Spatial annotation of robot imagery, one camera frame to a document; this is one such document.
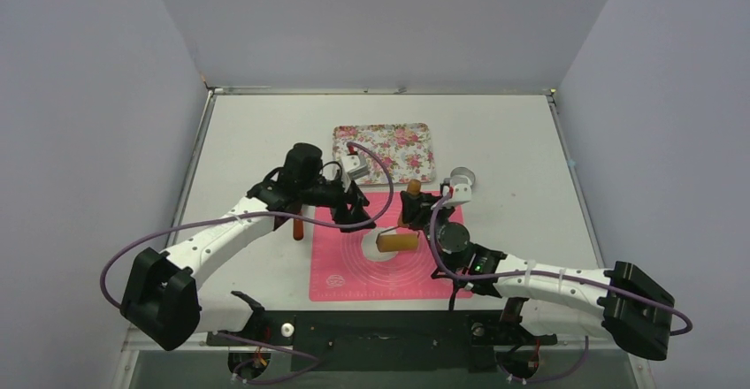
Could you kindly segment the white dough lump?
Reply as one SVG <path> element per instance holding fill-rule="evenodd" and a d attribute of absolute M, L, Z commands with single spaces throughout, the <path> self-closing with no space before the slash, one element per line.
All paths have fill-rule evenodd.
<path fill-rule="evenodd" d="M 363 236 L 361 249 L 366 260 L 373 263 L 383 263 L 392 260 L 397 256 L 395 252 L 380 252 L 377 247 L 378 233 L 370 232 Z"/>

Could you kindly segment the wooden rolling pin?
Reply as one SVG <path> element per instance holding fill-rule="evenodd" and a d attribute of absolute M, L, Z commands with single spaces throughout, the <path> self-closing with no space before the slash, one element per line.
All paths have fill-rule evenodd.
<path fill-rule="evenodd" d="M 375 247 L 380 254 L 395 256 L 401 252 L 411 252 L 418 249 L 418 235 L 410 230 L 403 222 L 402 214 L 397 219 L 397 225 L 377 233 Z"/>

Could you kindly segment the round metal dough cutter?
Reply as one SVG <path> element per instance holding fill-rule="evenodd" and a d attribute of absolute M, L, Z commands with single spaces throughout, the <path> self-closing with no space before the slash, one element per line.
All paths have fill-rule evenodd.
<path fill-rule="evenodd" d="M 466 185 L 472 187 L 476 182 L 476 175 L 469 168 L 456 167 L 450 173 L 449 182 L 451 186 Z"/>

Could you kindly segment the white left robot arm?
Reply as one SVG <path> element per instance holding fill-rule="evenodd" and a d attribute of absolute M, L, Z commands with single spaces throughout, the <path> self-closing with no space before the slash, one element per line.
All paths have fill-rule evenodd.
<path fill-rule="evenodd" d="M 243 345 L 263 336 L 258 304 L 244 293 L 203 298 L 200 290 L 210 276 L 250 243 L 280 229 L 288 221 L 304 221 L 302 208 L 328 209 L 330 221 L 310 223 L 342 233 L 372 229 L 376 220 L 366 212 L 368 199 L 356 184 L 368 173 L 366 160 L 381 159 L 371 150 L 348 142 L 339 170 L 327 179 L 322 151 L 296 143 L 283 165 L 256 183 L 223 217 L 178 225 L 168 233 L 195 228 L 196 234 L 162 251 L 145 248 L 133 261 L 126 288 L 116 306 L 132 325 L 172 351 L 193 334 L 229 331 Z"/>

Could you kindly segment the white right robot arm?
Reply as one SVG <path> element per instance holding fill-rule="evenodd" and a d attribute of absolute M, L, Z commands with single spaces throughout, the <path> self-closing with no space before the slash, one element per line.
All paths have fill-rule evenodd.
<path fill-rule="evenodd" d="M 505 300 L 501 335 L 576 335 L 613 341 L 652 361 L 668 355 L 674 297 L 635 264 L 569 269 L 537 263 L 471 241 L 450 221 L 455 207 L 437 194 L 400 194 L 402 226 L 421 232 L 436 261 L 436 276 L 455 288 Z"/>

